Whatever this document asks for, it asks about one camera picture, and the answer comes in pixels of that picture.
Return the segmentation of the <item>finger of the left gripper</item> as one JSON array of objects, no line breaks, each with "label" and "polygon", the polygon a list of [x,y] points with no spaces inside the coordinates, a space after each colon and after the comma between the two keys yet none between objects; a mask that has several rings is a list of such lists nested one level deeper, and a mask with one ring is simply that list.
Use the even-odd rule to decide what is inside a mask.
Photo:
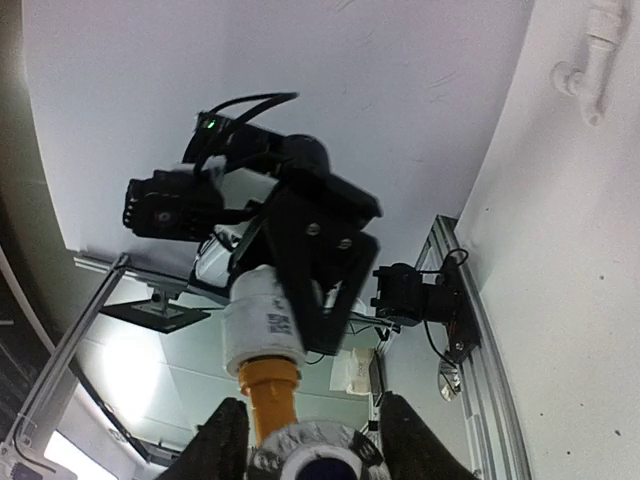
[{"label": "finger of the left gripper", "polygon": [[231,256],[231,282],[262,265],[276,270],[303,347],[334,355],[379,251],[364,231],[378,200],[358,188],[269,195]]}]

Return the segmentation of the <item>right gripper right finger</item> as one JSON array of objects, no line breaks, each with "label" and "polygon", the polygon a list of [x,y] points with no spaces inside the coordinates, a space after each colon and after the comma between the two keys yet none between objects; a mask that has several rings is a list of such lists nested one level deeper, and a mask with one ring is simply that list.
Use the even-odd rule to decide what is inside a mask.
[{"label": "right gripper right finger", "polygon": [[393,480],[475,479],[403,396],[386,392],[379,414],[382,452]]}]

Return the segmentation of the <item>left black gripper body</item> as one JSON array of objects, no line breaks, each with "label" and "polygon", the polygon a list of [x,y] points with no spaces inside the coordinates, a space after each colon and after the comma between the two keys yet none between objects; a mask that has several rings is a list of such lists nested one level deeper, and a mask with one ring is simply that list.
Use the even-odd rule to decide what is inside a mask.
[{"label": "left black gripper body", "polygon": [[332,173],[291,168],[280,175],[275,187],[276,191],[284,189],[344,220],[372,220],[382,216],[375,196]]}]

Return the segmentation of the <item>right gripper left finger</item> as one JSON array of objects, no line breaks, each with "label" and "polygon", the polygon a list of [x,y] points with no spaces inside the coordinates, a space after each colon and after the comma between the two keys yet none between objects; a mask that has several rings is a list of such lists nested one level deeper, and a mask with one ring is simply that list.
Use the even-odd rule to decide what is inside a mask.
[{"label": "right gripper left finger", "polygon": [[226,398],[179,458],[167,468],[167,480],[243,479],[248,442],[246,404],[235,398]]}]

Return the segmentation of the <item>gold brass faucet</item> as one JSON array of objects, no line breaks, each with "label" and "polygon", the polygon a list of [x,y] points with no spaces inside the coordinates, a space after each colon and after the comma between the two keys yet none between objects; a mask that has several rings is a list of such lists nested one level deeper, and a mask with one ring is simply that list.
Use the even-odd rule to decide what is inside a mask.
[{"label": "gold brass faucet", "polygon": [[240,390],[248,397],[256,448],[248,479],[389,479],[379,448],[360,431],[327,420],[297,419],[294,395],[299,370],[290,359],[251,359],[239,369]]}]

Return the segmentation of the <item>white elbow fitting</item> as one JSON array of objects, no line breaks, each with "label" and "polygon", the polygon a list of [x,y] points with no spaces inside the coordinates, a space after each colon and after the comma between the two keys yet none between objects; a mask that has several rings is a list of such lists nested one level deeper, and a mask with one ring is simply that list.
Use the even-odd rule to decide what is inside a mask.
[{"label": "white elbow fitting", "polygon": [[222,332],[223,365],[233,377],[242,365],[263,357],[284,358],[298,367],[305,362],[295,315],[272,266],[261,265],[236,279]]}]

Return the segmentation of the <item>white plastic faucet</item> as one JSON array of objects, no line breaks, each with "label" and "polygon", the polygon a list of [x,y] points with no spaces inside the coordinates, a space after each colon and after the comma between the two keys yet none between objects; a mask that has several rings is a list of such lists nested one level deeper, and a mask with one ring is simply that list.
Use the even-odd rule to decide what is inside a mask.
[{"label": "white plastic faucet", "polygon": [[590,1],[584,34],[584,67],[562,61],[551,70],[554,88],[577,100],[581,117],[590,127],[599,126],[604,119],[604,97],[627,25],[627,1]]}]

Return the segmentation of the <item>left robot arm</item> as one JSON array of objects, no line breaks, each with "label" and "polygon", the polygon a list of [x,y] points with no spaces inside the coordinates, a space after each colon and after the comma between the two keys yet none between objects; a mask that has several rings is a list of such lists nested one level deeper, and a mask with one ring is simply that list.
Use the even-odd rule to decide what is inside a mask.
[{"label": "left robot arm", "polygon": [[295,97],[254,95],[254,107],[236,119],[221,115],[219,107],[200,113],[183,159],[197,179],[211,157],[224,158],[227,175],[274,179],[266,199],[251,199],[245,208],[249,225],[231,253],[230,278],[274,267],[304,348],[333,355],[379,251],[365,228],[382,211],[376,197],[332,173],[319,140],[252,125],[259,114]]}]

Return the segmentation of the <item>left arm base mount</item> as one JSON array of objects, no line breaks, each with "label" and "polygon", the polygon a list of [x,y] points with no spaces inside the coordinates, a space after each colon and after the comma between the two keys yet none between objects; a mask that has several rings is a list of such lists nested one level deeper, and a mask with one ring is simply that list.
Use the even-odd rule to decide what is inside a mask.
[{"label": "left arm base mount", "polygon": [[447,347],[434,351],[444,362],[458,366],[480,345],[480,333],[462,266],[467,250],[449,251],[437,270],[419,270],[408,264],[382,266],[373,272],[377,293],[370,304],[377,317],[414,327],[434,323],[445,328]]}]

